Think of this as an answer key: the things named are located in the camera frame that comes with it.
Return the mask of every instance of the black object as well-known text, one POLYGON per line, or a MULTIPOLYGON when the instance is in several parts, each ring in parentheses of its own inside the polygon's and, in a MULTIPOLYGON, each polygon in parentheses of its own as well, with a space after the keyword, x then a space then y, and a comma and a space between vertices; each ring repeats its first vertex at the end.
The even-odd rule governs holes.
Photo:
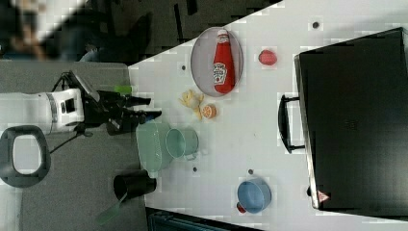
POLYGON ((186 0, 186 2, 187 2, 187 14, 193 15, 197 13, 198 11, 197 0, 186 0))
POLYGON ((10 42, 8 39, 3 39, 0 36, 0 59, 3 59, 3 55, 7 53, 7 51, 10 49, 10 42))
POLYGON ((63 112, 63 114, 66 114, 66 107, 65 107, 65 103, 61 103, 61 111, 63 112))
POLYGON ((178 4, 174 5, 174 16, 176 17, 176 26, 179 43, 183 41, 183 29, 181 27, 180 10, 178 4))
POLYGON ((67 143, 69 143, 69 142, 71 142, 71 141, 73 141, 73 140, 79 138, 81 135, 84 135, 84 136, 86 136, 86 137, 91 137, 91 136, 93 136, 93 135, 89 135, 89 136, 88 136, 88 135, 85 135, 85 134, 88 134, 88 132, 85 132, 85 133, 83 133, 83 134, 77 133, 74 137, 71 137, 71 138, 69 138, 68 140, 64 141, 63 143, 60 143, 58 146, 54 147, 54 149, 52 149, 52 150, 50 151, 50 154, 53 154, 55 151, 57 151, 58 149, 60 149, 60 148, 63 147, 64 145, 66 145, 67 143))
POLYGON ((0 1, 0 34, 2 39, 10 39, 11 36, 21 38, 21 14, 20 9, 15 7, 10 0, 0 1))
POLYGON ((8 185, 27 188, 44 179, 51 166, 51 157, 47 141, 37 126, 17 126, 6 129, 0 139, 0 177, 8 185), (21 174, 13 164, 13 145, 17 137, 32 135, 36 138, 40 150, 41 165, 30 174, 21 174))
POLYGON ((126 111, 122 115, 122 118, 112 119, 106 124, 108 134, 116 136, 125 133, 135 132, 136 127, 139 124, 152 120, 160 116, 162 112, 145 112, 145 111, 126 111))
POLYGON ((315 208, 408 218, 404 36, 397 28, 295 58, 315 208))
POLYGON ((65 107, 66 107, 66 112, 67 113, 72 113, 75 112, 75 104, 74 104, 74 99, 68 99, 65 101, 65 107))
POLYGON ((115 34, 112 14, 112 0, 90 0, 90 8, 82 8, 68 19, 68 22, 88 24, 100 30, 100 24, 106 23, 108 33, 115 34))
POLYGON ((118 175, 114 180, 116 198, 120 199, 127 193, 123 201, 152 193, 156 186, 156 179, 151 179, 146 170, 134 170, 132 173, 118 175))
POLYGON ((292 151, 296 149, 305 148, 304 145, 294 146, 291 143, 291 128, 289 126, 288 108, 286 107, 286 104, 297 100, 299 100, 299 97, 288 98, 285 95, 282 95, 279 104, 278 111, 279 133, 281 135, 282 142, 283 144, 285 144, 285 147, 289 153, 292 153, 292 151))

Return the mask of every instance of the gray floor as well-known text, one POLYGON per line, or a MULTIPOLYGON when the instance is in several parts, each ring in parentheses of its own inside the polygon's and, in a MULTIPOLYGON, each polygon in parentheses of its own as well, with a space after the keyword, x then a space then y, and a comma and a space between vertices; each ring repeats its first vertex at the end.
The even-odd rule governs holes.
POLYGON ((139 17, 153 13, 152 40, 146 57, 159 54, 180 44, 174 5, 178 4, 182 24, 182 39, 194 39, 214 26, 223 26, 279 0, 197 0, 197 13, 188 15, 186 0, 120 0, 112 3, 115 30, 126 35, 139 17))
MULTIPOLYGON (((0 92, 50 91, 70 69, 88 77, 97 89, 129 83, 123 64, 0 62, 0 69, 0 92)), ((113 178, 140 163, 130 135, 109 137, 104 127, 92 132, 92 138, 79 138, 53 153, 46 178, 23 191, 22 231, 147 230, 143 198, 124 204, 121 215, 105 226, 95 222, 100 212, 117 202, 113 178)), ((52 149, 72 135, 46 138, 52 149)))

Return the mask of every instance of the blue bowl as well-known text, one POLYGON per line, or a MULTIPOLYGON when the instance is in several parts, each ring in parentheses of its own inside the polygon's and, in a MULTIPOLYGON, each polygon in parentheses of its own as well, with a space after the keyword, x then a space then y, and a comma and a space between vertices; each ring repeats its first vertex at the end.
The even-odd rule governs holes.
POLYGON ((257 214, 270 204, 270 188, 261 178, 244 181, 238 187, 238 200, 248 213, 257 214))

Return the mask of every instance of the black cup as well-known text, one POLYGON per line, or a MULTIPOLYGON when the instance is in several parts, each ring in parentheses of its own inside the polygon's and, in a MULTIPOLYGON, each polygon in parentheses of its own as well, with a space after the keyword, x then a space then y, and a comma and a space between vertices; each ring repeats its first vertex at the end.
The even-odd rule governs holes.
POLYGON ((114 180, 116 198, 121 199, 127 193, 123 201, 152 193, 156 186, 156 179, 151 179, 146 170, 134 170, 125 175, 118 175, 114 180))

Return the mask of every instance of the warning label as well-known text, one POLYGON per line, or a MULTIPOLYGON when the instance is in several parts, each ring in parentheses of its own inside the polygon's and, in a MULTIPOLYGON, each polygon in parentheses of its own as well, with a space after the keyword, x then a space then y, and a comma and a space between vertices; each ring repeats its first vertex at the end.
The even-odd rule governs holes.
POLYGON ((318 191, 319 202, 324 202, 328 200, 330 197, 323 192, 318 191))

